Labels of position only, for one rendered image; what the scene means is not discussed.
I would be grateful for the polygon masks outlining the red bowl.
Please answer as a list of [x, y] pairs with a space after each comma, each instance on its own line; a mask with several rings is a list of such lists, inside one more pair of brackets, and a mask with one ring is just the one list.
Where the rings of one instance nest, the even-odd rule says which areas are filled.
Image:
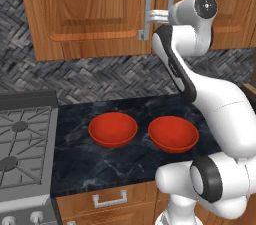
[[134, 118], [121, 112], [107, 112], [95, 117], [88, 126], [88, 133], [99, 145], [120, 148], [136, 135], [138, 125]]
[[199, 140], [197, 128], [188, 120], [175, 116], [162, 116], [148, 126], [153, 143], [167, 153], [184, 153], [192, 149]]

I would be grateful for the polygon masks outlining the wooden base cabinet door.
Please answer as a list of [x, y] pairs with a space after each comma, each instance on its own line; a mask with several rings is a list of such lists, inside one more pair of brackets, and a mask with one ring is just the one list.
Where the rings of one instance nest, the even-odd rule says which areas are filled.
[[155, 202], [62, 218], [63, 225], [153, 225]]

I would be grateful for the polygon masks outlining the grey gas stove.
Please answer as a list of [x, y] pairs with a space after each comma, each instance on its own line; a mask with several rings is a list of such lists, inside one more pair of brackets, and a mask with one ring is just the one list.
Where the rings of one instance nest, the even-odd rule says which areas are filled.
[[54, 90], [0, 94], [0, 225], [59, 225], [50, 196], [58, 102]]

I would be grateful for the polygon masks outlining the silver stove knob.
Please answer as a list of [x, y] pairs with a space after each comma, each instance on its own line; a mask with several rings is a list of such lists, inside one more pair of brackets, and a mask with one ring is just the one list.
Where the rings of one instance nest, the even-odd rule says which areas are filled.
[[34, 225], [41, 225], [43, 222], [43, 213], [41, 211], [32, 212], [30, 215], [30, 221]]
[[15, 225], [15, 223], [16, 221], [14, 216], [7, 216], [2, 220], [2, 225]]

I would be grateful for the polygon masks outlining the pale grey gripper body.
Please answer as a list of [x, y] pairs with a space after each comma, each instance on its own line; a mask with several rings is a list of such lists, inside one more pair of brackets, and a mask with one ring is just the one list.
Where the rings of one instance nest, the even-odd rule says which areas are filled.
[[169, 11], [168, 10], [150, 10], [148, 12], [147, 21], [149, 23], [168, 24]]

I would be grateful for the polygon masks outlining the brown wooden object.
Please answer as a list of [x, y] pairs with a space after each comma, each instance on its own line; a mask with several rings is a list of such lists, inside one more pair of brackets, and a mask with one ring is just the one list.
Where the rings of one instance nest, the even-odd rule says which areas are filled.
[[242, 85], [242, 90], [244, 91], [245, 95], [251, 102], [256, 103], [256, 88], [250, 85], [249, 83], [245, 83]]

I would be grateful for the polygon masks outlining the wooden drawer front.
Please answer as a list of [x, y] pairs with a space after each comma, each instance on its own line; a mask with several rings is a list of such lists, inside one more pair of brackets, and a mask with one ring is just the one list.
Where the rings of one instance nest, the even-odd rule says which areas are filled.
[[[127, 203], [104, 208], [94, 207], [92, 195], [99, 194], [100, 201], [104, 202], [108, 200], [120, 199], [120, 190], [127, 190]], [[105, 211], [111, 210], [112, 208], [128, 207], [147, 202], [154, 202], [156, 200], [156, 193], [156, 183], [151, 181], [62, 196], [57, 198], [57, 204], [61, 218], [69, 218], [93, 211]]]

